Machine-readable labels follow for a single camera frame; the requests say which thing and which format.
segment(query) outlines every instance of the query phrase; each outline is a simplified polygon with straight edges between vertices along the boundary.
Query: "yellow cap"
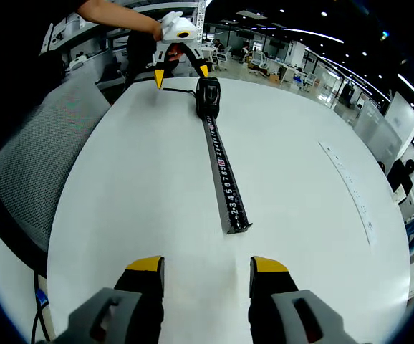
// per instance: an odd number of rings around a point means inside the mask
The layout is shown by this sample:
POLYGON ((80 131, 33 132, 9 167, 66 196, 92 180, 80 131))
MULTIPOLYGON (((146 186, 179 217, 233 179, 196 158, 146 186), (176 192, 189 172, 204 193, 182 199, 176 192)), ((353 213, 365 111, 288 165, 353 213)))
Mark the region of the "yellow cap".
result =
POLYGON ((163 70, 155 70, 156 85, 158 86, 159 89, 161 89, 161 86, 163 85, 163 77, 164 77, 163 70))
POLYGON ((126 267, 126 270, 135 271, 158 271, 158 263, 161 256, 154 256, 136 260, 126 267))
POLYGON ((285 265, 280 264, 276 260, 267 259, 263 257, 254 256, 256 262, 257 272, 287 272, 288 269, 285 265))
POLYGON ((207 66, 205 64, 201 66, 201 70, 202 70, 202 73, 204 74, 204 77, 207 77, 208 76, 208 69, 207 69, 207 66))

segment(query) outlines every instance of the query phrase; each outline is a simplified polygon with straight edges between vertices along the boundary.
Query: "table surface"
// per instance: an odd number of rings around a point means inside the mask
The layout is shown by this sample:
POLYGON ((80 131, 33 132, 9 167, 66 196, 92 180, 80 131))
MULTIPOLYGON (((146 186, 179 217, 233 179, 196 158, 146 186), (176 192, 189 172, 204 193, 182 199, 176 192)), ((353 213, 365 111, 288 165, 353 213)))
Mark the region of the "table surface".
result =
MULTIPOLYGON (((285 264, 344 318, 361 343, 384 340, 405 311, 408 241, 372 154, 332 110, 254 83, 220 79, 218 128, 247 216, 221 230, 202 122, 189 94, 135 83, 78 156, 54 218, 49 304, 57 334, 136 259, 165 257, 160 343, 251 343, 249 260, 285 264), (370 247, 357 208, 319 146, 342 156, 370 209, 370 247)), ((164 80, 194 90, 195 77, 164 80)))

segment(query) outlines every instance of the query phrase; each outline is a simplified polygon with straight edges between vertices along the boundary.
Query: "tape measure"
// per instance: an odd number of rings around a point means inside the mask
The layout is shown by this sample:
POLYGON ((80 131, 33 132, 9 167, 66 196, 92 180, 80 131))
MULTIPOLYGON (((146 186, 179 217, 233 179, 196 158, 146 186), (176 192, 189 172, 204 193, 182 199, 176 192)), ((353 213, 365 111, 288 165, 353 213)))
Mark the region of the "tape measure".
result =
POLYGON ((246 231, 252 224, 247 219, 241 194, 215 121, 220 111, 220 93, 218 79, 215 77, 199 78, 196 88, 196 111, 203 121, 208 148, 218 171, 217 177, 221 183, 228 213, 227 233, 235 234, 246 231))

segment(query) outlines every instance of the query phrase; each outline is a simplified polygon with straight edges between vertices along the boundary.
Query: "measuring tape blade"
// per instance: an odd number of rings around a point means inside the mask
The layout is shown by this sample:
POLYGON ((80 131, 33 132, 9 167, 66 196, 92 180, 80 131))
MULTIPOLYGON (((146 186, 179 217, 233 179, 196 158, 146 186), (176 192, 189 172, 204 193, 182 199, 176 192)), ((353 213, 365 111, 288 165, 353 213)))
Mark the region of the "measuring tape blade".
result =
POLYGON ((226 211, 228 213, 228 234, 245 232, 252 224, 249 223, 245 213, 244 204, 242 203, 241 194, 234 178, 231 164, 221 142, 220 133, 216 126, 215 118, 211 115, 205 115, 203 119, 204 128, 206 129, 206 138, 208 149, 210 150, 212 160, 218 171, 221 190, 225 201, 226 211))

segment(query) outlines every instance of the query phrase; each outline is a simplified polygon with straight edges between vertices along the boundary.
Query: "window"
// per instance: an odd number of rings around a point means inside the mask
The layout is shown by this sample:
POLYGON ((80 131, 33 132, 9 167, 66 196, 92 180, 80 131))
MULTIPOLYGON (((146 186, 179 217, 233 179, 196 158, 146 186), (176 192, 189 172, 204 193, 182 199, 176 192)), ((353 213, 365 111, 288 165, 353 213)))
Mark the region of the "window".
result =
POLYGON ((215 34, 208 34, 207 32, 204 32, 202 34, 202 39, 210 39, 211 41, 215 38, 215 34))
POLYGON ((262 52, 263 51, 263 44, 260 42, 253 42, 253 51, 262 52))

